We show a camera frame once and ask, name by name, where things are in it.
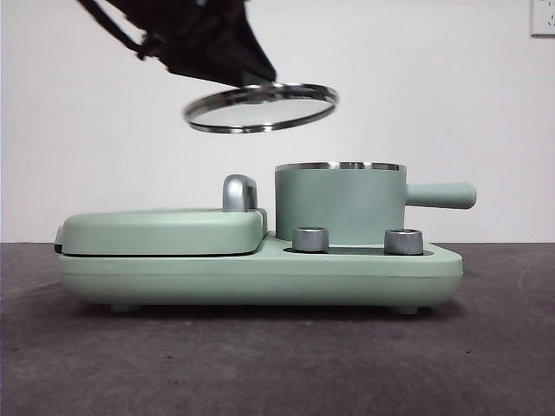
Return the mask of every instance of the gray table surface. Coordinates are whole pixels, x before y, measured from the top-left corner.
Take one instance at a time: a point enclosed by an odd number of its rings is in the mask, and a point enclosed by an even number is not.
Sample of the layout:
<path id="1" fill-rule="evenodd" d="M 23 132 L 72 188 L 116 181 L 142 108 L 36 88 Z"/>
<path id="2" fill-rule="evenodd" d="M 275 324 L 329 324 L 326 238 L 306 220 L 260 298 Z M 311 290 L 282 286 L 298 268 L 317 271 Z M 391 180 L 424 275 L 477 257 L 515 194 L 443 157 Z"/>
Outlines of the gray table surface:
<path id="1" fill-rule="evenodd" d="M 5 415 L 555 414 L 555 244 L 443 244 L 451 302 L 147 307 L 66 293 L 51 244 L 2 245 Z"/>

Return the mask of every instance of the mint green pot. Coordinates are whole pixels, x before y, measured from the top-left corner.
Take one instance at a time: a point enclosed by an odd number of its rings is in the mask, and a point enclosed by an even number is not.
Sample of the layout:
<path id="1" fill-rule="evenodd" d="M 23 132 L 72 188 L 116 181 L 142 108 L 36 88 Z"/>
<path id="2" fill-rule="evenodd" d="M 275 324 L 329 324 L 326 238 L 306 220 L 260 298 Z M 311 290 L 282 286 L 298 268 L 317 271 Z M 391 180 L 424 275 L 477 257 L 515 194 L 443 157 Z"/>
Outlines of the mint green pot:
<path id="1" fill-rule="evenodd" d="M 326 227 L 331 244 L 383 244 L 385 230 L 404 228 L 405 206 L 471 208 L 466 183 L 407 185 L 405 166 L 313 162 L 276 168 L 276 237 L 297 227 Z"/>

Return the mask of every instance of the appliance foot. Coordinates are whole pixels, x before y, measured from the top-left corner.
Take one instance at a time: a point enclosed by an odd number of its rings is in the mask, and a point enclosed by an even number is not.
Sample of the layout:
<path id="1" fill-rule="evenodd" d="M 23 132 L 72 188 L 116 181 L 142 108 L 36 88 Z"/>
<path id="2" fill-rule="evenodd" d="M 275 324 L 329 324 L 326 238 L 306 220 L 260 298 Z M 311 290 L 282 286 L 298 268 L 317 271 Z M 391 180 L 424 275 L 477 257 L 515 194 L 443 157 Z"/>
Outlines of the appliance foot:
<path id="1" fill-rule="evenodd" d="M 124 303 L 114 303 L 110 305 L 112 312 L 117 312 L 120 314 L 126 314 L 129 312 L 135 312 L 140 309 L 140 305 L 126 305 Z"/>
<path id="2" fill-rule="evenodd" d="M 399 315 L 416 315 L 418 313 L 417 306 L 390 306 L 389 310 Z"/>

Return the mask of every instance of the wall outlet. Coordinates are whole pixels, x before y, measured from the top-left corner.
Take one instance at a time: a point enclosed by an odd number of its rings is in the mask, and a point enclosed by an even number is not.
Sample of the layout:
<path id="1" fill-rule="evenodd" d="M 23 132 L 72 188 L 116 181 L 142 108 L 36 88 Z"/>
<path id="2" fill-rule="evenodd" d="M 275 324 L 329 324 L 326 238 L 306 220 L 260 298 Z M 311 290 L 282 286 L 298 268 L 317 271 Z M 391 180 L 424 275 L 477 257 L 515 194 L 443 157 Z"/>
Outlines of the wall outlet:
<path id="1" fill-rule="evenodd" d="M 555 0 L 532 0 L 532 36 L 555 36 Z"/>

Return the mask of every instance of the metal ring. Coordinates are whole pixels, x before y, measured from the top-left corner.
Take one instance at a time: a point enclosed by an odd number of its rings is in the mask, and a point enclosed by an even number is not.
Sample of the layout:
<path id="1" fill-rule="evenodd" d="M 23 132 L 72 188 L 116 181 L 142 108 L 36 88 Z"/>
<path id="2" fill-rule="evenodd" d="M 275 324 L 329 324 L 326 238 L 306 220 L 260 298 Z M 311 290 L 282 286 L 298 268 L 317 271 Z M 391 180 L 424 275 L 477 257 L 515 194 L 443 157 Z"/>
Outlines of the metal ring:
<path id="1" fill-rule="evenodd" d="M 258 104 L 279 100 L 318 100 L 326 101 L 330 107 L 297 119 L 279 121 L 275 123 L 253 124 L 249 126 L 218 126 L 212 124 L 198 123 L 194 121 L 197 117 L 208 112 L 225 107 L 238 106 L 240 104 Z M 223 93 L 209 95 L 189 104 L 183 115 L 189 126 L 201 132 L 208 133 L 259 133 L 280 130 L 282 128 L 300 126 L 312 121 L 322 119 L 333 113 L 339 102 L 337 91 L 322 85 L 299 84 L 299 83 L 271 83 L 264 85 L 248 85 L 246 87 L 225 91 Z"/>
<path id="2" fill-rule="evenodd" d="M 290 171 L 296 169 L 378 169 L 386 171 L 406 172 L 407 167 L 394 163 L 381 162 L 305 162 L 290 163 L 276 167 L 276 172 Z"/>

